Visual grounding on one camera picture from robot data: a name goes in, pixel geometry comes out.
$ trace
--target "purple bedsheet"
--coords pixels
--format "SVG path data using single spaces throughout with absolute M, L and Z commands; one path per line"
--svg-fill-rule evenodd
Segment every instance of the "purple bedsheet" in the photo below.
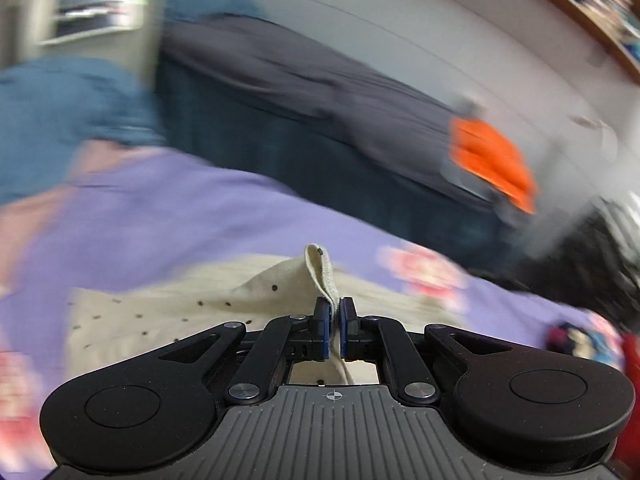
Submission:
M 166 150 L 75 184 L 65 209 L 30 247 L 16 292 L 0 301 L 0 328 L 12 350 L 32 357 L 44 396 L 63 377 L 73 287 L 121 292 L 164 280 L 180 266 L 243 253 L 299 256 L 315 242 L 351 274 L 403 288 L 376 258 L 380 247 L 399 248 L 402 240 L 297 198 L 262 176 Z M 574 308 L 475 278 L 465 295 L 471 330 L 523 344 L 540 346 L 550 324 L 589 322 Z

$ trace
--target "dark gray fabric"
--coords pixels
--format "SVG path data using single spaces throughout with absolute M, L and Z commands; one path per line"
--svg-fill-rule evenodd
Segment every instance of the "dark gray fabric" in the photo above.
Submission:
M 513 230 L 476 208 L 365 157 L 332 118 L 315 119 L 219 83 L 162 54 L 156 94 L 166 142 L 216 166 L 270 176 L 301 197 L 429 247 L 460 265 L 497 271 Z
M 441 173 L 452 110 L 317 41 L 264 20 L 213 16 L 168 25 L 162 50 L 231 88 L 310 118 L 331 118 L 338 140 L 384 168 L 458 202 L 491 207 Z

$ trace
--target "orange cloth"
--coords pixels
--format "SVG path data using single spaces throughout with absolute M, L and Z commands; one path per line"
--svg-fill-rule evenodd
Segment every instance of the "orange cloth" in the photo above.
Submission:
M 456 164 L 491 183 L 517 208 L 536 212 L 538 186 L 515 144 L 477 119 L 454 119 L 451 137 L 451 158 Z

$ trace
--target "teal cloth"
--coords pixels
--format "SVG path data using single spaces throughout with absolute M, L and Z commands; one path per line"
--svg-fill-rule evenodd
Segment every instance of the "teal cloth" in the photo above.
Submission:
M 211 14 L 239 14 L 264 18 L 262 9 L 251 0 L 166 0 L 164 18 L 176 22 L 197 22 Z
M 163 143 L 153 95 L 101 60 L 47 57 L 0 72 L 0 206 L 60 184 L 88 139 Z

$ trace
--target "beige polka dot fabric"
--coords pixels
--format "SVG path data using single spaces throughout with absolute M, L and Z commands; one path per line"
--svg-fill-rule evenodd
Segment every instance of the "beige polka dot fabric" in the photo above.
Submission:
M 334 269 L 328 252 L 310 244 L 298 258 L 251 254 L 183 270 L 169 282 L 127 294 L 78 289 L 70 306 L 66 340 L 67 379 L 172 343 L 221 323 L 237 320 L 248 331 L 273 318 L 311 314 L 316 298 L 331 303 L 334 324 L 340 297 L 352 296 L 358 314 L 400 320 L 407 330 L 425 324 L 461 326 L 461 320 L 425 296 L 409 296 Z M 377 383 L 366 363 L 338 358 L 334 326 L 332 357 L 326 363 L 294 366 L 291 383 Z

